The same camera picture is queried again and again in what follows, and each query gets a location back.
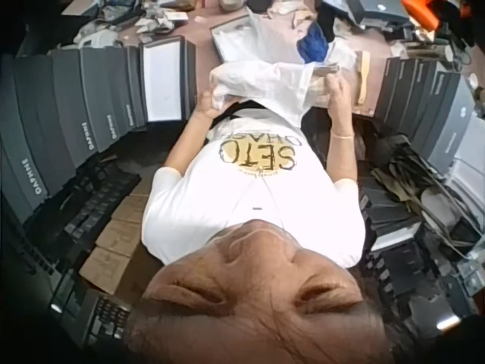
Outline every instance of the person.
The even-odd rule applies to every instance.
[[[142,241],[166,266],[130,316],[131,351],[173,363],[392,359],[346,270],[365,226],[349,85],[326,84],[326,171],[301,131],[265,109],[237,111],[203,146],[222,111],[202,95],[153,180]]]

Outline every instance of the wrist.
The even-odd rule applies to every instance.
[[[342,137],[354,135],[354,127],[351,121],[347,123],[332,123],[331,131]]]
[[[212,121],[214,121],[213,118],[210,116],[206,115],[206,113],[201,112],[201,111],[194,111],[192,113],[192,116],[189,119],[189,123],[194,124],[206,124],[208,127],[211,127]]]

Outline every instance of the blue cloth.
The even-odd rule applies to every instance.
[[[318,23],[313,23],[308,28],[308,34],[296,43],[296,48],[305,63],[325,60],[328,53],[328,42]]]

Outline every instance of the laptop logo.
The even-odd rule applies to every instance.
[[[108,126],[109,131],[111,131],[111,138],[115,140],[116,138],[118,138],[118,135],[116,134],[116,130],[114,129],[113,117],[111,115],[107,115],[106,118],[108,119]]]
[[[25,169],[25,172],[27,173],[30,184],[32,184],[35,194],[40,195],[42,193],[42,188],[40,188],[37,178],[33,175],[32,168],[30,167],[29,159],[27,158],[23,159],[22,165],[23,165],[23,169]]]
[[[399,79],[402,79],[402,74],[404,74],[404,62],[401,62],[401,69],[399,70]]]
[[[86,138],[86,143],[88,143],[88,149],[94,149],[94,143],[92,142],[91,135],[89,134],[88,124],[86,122],[82,123],[84,137]]]
[[[424,64],[419,65],[419,71],[418,71],[418,79],[416,80],[417,82],[421,82],[421,78],[423,77],[423,67]]]
[[[127,104],[127,114],[128,114],[128,120],[130,121],[130,126],[133,127],[135,125],[135,122],[133,121],[133,114],[131,113],[131,107]]]
[[[456,139],[456,133],[453,133],[452,139],[449,140],[448,146],[446,147],[445,154],[449,153],[455,139]]]
[[[445,78],[445,75],[441,74],[440,78],[438,79],[438,86],[436,87],[436,92],[434,93],[435,95],[438,95],[441,91],[441,86],[443,85],[443,78]]]
[[[389,74],[389,67],[391,65],[391,61],[389,59],[387,59],[387,62],[386,62],[386,76]]]

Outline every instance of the hand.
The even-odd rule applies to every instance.
[[[239,98],[231,98],[224,103],[221,110],[217,110],[212,106],[212,89],[204,91],[200,94],[197,100],[197,106],[193,115],[198,115],[200,118],[204,118],[212,122],[217,116],[222,115],[232,104],[236,103]]]
[[[349,84],[341,74],[328,74],[325,86],[330,94],[328,114],[332,118],[332,128],[342,135],[353,133]]]

